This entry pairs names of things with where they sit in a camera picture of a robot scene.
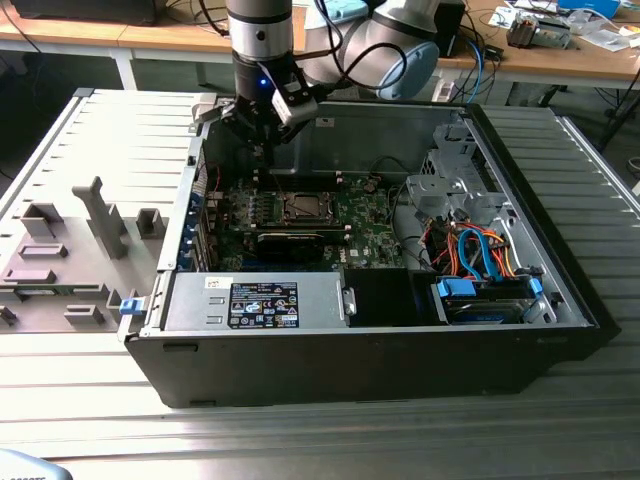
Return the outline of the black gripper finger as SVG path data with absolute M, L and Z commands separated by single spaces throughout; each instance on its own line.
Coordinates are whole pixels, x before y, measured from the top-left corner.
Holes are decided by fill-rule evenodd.
M 269 107 L 236 97 L 223 108 L 222 122 L 265 165 L 274 162 L 274 128 Z
M 273 117 L 269 121 L 269 143 L 272 146 L 288 144 L 294 140 L 309 123 L 309 120 L 304 120 L 292 126 L 287 126 L 284 125 L 278 117 Z

